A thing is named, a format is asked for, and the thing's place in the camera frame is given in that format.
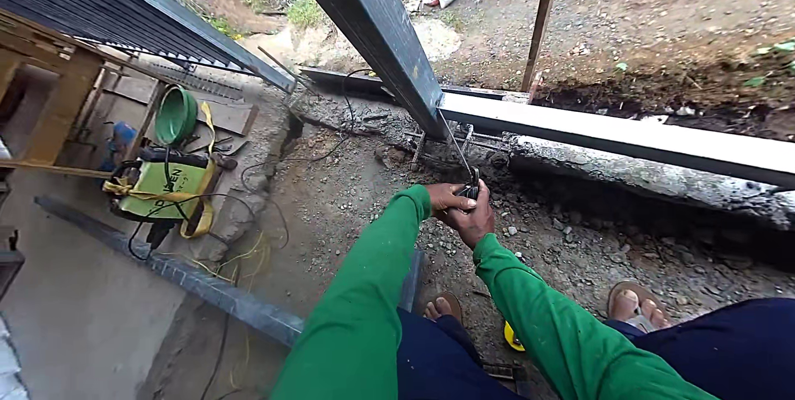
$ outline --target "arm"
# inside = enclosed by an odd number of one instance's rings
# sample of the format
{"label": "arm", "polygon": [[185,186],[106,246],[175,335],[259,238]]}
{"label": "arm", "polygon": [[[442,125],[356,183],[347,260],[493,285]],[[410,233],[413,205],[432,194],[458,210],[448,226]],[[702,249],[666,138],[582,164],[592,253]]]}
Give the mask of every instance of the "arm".
{"label": "arm", "polygon": [[533,363],[563,400],[713,399],[685,382],[662,358],[636,348],[577,303],[550,288],[494,235],[489,191],[477,207],[442,218],[472,248],[475,273]]}
{"label": "arm", "polygon": [[397,193],[348,251],[284,363],[272,398],[397,398],[398,317],[420,222],[466,207],[452,184]]}

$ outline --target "steel bar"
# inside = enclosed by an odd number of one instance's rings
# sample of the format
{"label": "steel bar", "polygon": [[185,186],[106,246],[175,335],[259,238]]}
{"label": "steel bar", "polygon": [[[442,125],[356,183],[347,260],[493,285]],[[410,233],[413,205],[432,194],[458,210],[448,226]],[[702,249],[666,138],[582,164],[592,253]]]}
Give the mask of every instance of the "steel bar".
{"label": "steel bar", "polygon": [[[224,310],[285,346],[292,347],[304,329],[304,320],[298,316],[287,313],[275,305],[264,303],[245,290],[181,260],[156,253],[149,256],[145,262],[133,259],[127,249],[129,236],[60,201],[47,196],[37,196],[34,201],[46,212],[72,223],[99,242],[148,267],[158,276],[179,285],[185,291],[196,294],[205,302]],[[149,245],[140,240],[134,239],[131,247],[137,255],[144,256],[149,253]]]}
{"label": "steel bar", "polygon": [[795,143],[445,94],[444,117],[688,169],[795,189]]}
{"label": "steel bar", "polygon": [[533,76],[533,71],[536,68],[538,61],[538,53],[542,49],[542,41],[544,41],[544,31],[546,30],[547,21],[549,21],[549,12],[552,10],[552,3],[554,0],[538,0],[538,12],[536,13],[536,23],[532,28],[532,39],[530,41],[530,53],[527,55],[527,64],[525,65],[525,75],[522,77],[522,92],[526,93],[530,88],[530,80]]}
{"label": "steel bar", "polygon": [[401,0],[317,0],[429,138],[443,139],[442,90]]}

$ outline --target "wooden board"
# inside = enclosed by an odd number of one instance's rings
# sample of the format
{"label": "wooden board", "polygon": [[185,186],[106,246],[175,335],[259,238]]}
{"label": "wooden board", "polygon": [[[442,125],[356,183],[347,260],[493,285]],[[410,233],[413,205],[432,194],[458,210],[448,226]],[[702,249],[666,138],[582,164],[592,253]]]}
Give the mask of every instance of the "wooden board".
{"label": "wooden board", "polygon": [[[154,91],[155,81],[136,79],[134,77],[121,77],[116,85],[115,90],[106,89],[106,94],[114,94],[125,99],[136,101],[138,103],[148,104],[148,100]],[[241,101],[235,102],[233,99],[227,99],[212,94],[205,94],[197,91],[191,91],[193,97],[201,103],[206,101],[210,106],[210,113],[212,114],[212,123],[215,128],[220,128],[231,133],[245,136],[251,131],[251,126],[257,118],[259,108],[251,105],[250,103],[242,103]],[[204,113],[198,110],[196,119],[204,123]]]}
{"label": "wooden board", "polygon": [[23,161],[45,165],[55,163],[102,64],[102,58],[91,51],[77,49],[72,54],[69,67],[63,70],[57,88],[47,100],[30,135]]}

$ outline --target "metal pole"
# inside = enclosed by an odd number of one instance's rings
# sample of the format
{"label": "metal pole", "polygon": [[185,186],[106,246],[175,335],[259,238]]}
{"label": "metal pole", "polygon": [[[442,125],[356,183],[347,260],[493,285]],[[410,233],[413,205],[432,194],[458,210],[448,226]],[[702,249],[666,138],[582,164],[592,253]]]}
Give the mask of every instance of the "metal pole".
{"label": "metal pole", "polygon": [[387,89],[434,139],[442,90],[401,0],[317,0]]}
{"label": "metal pole", "polygon": [[530,87],[530,80],[532,79],[533,71],[536,69],[536,62],[538,61],[538,52],[542,48],[542,41],[544,40],[544,31],[546,30],[547,21],[549,20],[549,12],[552,10],[553,1],[554,0],[538,0],[538,13],[536,13],[536,24],[532,28],[530,53],[527,56],[525,75],[522,77],[523,93],[526,93],[528,88]]}

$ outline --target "toe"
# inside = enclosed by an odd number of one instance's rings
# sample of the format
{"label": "toe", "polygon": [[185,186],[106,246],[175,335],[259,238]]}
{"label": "toe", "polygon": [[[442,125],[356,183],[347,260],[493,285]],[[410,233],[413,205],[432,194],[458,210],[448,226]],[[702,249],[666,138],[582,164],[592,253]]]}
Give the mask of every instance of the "toe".
{"label": "toe", "polygon": [[428,305],[425,306],[425,316],[430,320],[436,320],[439,316],[439,312],[436,311],[436,306],[429,302]]}
{"label": "toe", "polygon": [[649,321],[655,328],[658,329],[667,328],[671,326],[668,320],[665,319],[665,314],[662,313],[662,310],[659,308],[654,309],[654,311],[651,313],[651,318],[649,319]]}
{"label": "toe", "polygon": [[436,311],[439,312],[439,316],[452,315],[450,303],[441,296],[436,299]]}
{"label": "toe", "polygon": [[651,320],[651,315],[654,313],[654,310],[657,308],[657,304],[654,303],[651,299],[645,299],[641,303],[641,313],[646,319]]}
{"label": "toe", "polygon": [[625,289],[615,297],[610,317],[614,320],[628,320],[635,316],[636,308],[638,308],[638,293]]}

